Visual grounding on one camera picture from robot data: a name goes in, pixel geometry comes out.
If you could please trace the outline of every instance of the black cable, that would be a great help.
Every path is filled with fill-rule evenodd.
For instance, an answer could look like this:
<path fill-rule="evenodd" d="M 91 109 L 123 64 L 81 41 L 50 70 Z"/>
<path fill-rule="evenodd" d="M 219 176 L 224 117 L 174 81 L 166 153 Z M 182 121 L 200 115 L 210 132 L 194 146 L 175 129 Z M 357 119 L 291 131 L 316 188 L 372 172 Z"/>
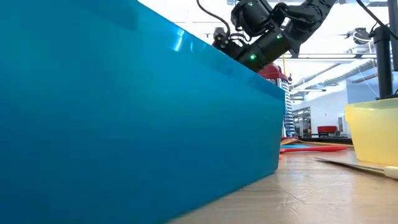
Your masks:
<path fill-rule="evenodd" d="M 231 34 L 230 37 L 242 37 L 247 42 L 251 41 L 251 37 L 247 38 L 244 34 L 239 34 L 239 33 Z"/>
<path fill-rule="evenodd" d="M 247 43 L 245 43 L 245 41 L 243 41 L 243 40 L 240 39 L 240 38 L 230 38 L 230 40 L 232 40 L 232 41 L 237 40 L 237 41 L 239 41 L 239 42 L 242 44 L 242 46 L 247 45 Z"/>
<path fill-rule="evenodd" d="M 200 8 L 203 12 L 205 12 L 205 13 L 209 14 L 210 16 L 213 16 L 214 18 L 218 19 L 219 21 L 221 21 L 221 22 L 226 26 L 226 29 L 227 29 L 226 36 L 229 37 L 229 35 L 231 34 L 231 28 L 229 28 L 228 23 L 227 23 L 223 18 L 221 18 L 220 16 L 217 16 L 216 14 L 213 14 L 213 13 L 207 11 L 207 10 L 200 4 L 199 0 L 197 0 L 197 3 L 198 3 L 199 8 Z"/>
<path fill-rule="evenodd" d="M 395 40 L 398 40 L 398 36 L 395 35 L 386 25 L 384 25 L 377 16 L 373 14 L 364 4 L 361 0 L 356 0 L 356 2 L 378 23 L 380 26 L 386 30 Z"/>
<path fill-rule="evenodd" d="M 374 32 L 374 28 L 375 28 L 377 25 L 378 25 L 378 22 L 376 22 L 376 23 L 372 26 L 372 29 L 371 29 L 370 33 Z"/>

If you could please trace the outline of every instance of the cable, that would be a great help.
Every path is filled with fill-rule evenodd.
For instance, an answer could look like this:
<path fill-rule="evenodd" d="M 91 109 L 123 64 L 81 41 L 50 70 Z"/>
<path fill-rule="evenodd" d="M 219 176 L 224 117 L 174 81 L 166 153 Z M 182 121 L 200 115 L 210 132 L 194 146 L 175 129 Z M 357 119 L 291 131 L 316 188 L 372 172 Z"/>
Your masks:
<path fill-rule="evenodd" d="M 214 18 L 218 19 L 219 21 L 221 21 L 221 22 L 226 26 L 226 29 L 227 29 L 226 36 L 229 37 L 229 35 L 231 34 L 231 28 L 229 27 L 228 23 L 227 23 L 223 18 L 221 18 L 220 16 L 217 16 L 216 14 L 213 14 L 213 13 L 207 11 L 207 10 L 200 4 L 199 0 L 197 0 L 197 4 L 198 4 L 199 8 L 200 8 L 203 12 L 205 12 L 205 13 L 209 14 L 210 16 L 213 16 Z"/>
<path fill-rule="evenodd" d="M 232 41 L 234 41 L 234 40 L 237 40 L 237 41 L 239 41 L 241 44 L 242 44 L 242 46 L 245 46 L 245 45 L 247 45 L 247 43 L 245 43 L 245 41 L 243 41 L 242 39 L 240 39 L 240 38 L 229 38 L 230 40 L 232 40 Z"/>
<path fill-rule="evenodd" d="M 375 28 L 377 25 L 378 25 L 378 22 L 376 22 L 376 23 L 372 26 L 372 29 L 371 29 L 370 33 L 374 32 L 374 28 Z"/>
<path fill-rule="evenodd" d="M 398 36 L 395 35 L 386 25 L 384 25 L 377 16 L 370 11 L 361 0 L 356 0 L 356 2 L 378 23 L 385 31 L 387 31 L 395 40 L 398 40 Z"/>
<path fill-rule="evenodd" d="M 358 34 L 358 32 L 355 32 L 355 33 L 353 34 L 353 37 L 354 37 L 355 39 L 357 39 L 357 40 L 360 40 L 360 41 L 363 41 L 363 42 L 370 42 L 370 41 L 372 41 L 372 40 L 365 40 L 365 39 L 361 39 L 361 38 L 359 38 L 359 37 L 356 37 L 355 34 Z"/>
<path fill-rule="evenodd" d="M 373 52 L 372 52 L 372 47 L 371 47 L 371 43 L 370 43 L 370 42 L 368 42 L 368 47 L 369 47 L 369 52 L 370 52 L 371 54 L 373 54 Z M 378 74 L 378 72 L 377 72 L 377 70 L 376 70 L 376 66 L 374 65 L 374 60 L 372 60 L 372 64 L 373 64 L 374 73 L 376 74 L 376 81 L 379 82 L 379 74 Z"/>
<path fill-rule="evenodd" d="M 285 54 L 282 55 L 282 61 L 284 63 L 284 75 L 286 75 L 286 60 L 285 60 Z"/>
<path fill-rule="evenodd" d="M 244 34 L 239 34 L 239 33 L 231 34 L 230 37 L 242 37 L 247 42 L 251 41 L 251 37 L 247 38 Z"/>
<path fill-rule="evenodd" d="M 359 71 L 359 74 L 361 75 L 362 79 L 365 81 L 365 83 L 368 85 L 368 87 L 372 90 L 372 92 L 377 96 L 380 97 L 373 89 L 372 87 L 369 85 L 368 81 L 366 81 L 366 79 L 363 77 L 361 69 L 359 68 L 359 66 L 356 67 Z"/>

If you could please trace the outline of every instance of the wooden tabletop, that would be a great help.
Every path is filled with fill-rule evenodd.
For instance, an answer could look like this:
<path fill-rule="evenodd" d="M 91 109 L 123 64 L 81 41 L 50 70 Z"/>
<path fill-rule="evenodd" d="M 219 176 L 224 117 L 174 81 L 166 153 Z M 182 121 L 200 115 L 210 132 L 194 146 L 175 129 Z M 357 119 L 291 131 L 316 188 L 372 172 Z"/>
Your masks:
<path fill-rule="evenodd" d="M 290 152 L 264 179 L 172 223 L 398 223 L 398 181 L 319 162 L 354 151 Z"/>

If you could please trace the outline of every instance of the black metal stand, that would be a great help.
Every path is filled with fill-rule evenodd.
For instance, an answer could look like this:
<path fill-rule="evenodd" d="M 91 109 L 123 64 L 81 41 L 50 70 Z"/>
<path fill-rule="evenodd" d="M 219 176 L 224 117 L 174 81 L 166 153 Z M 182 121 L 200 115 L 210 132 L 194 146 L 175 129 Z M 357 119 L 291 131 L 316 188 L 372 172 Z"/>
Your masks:
<path fill-rule="evenodd" d="M 390 30 L 398 34 L 398 1 L 387 0 L 388 15 L 390 20 Z M 392 50 L 392 61 L 394 65 L 394 71 L 398 71 L 398 40 L 391 39 L 391 50 Z"/>
<path fill-rule="evenodd" d="M 382 27 L 376 28 L 374 30 L 374 44 L 376 45 L 380 100 L 383 100 L 393 94 L 390 34 Z"/>

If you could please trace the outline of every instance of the white wall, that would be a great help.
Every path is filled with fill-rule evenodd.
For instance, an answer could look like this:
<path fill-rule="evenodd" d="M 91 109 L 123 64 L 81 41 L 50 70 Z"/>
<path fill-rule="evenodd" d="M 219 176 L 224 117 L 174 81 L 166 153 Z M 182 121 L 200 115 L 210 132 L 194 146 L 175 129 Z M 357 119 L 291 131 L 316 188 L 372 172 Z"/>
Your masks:
<path fill-rule="evenodd" d="M 398 72 L 394 72 L 393 74 L 394 82 L 392 90 L 395 92 L 398 89 Z M 349 104 L 376 100 L 376 97 L 379 96 L 379 84 L 377 78 L 357 84 L 347 81 L 347 95 Z"/>
<path fill-rule="evenodd" d="M 348 103 L 362 103 L 376 100 L 379 95 L 377 85 L 363 85 L 347 83 Z"/>
<path fill-rule="evenodd" d="M 338 87 L 326 88 L 326 92 L 309 93 L 305 101 L 293 104 L 293 110 L 310 108 L 311 130 L 316 134 L 318 126 L 338 126 L 338 117 L 344 115 L 344 106 L 347 104 L 346 82 L 343 81 Z M 347 124 L 344 134 L 349 134 L 346 127 Z"/>

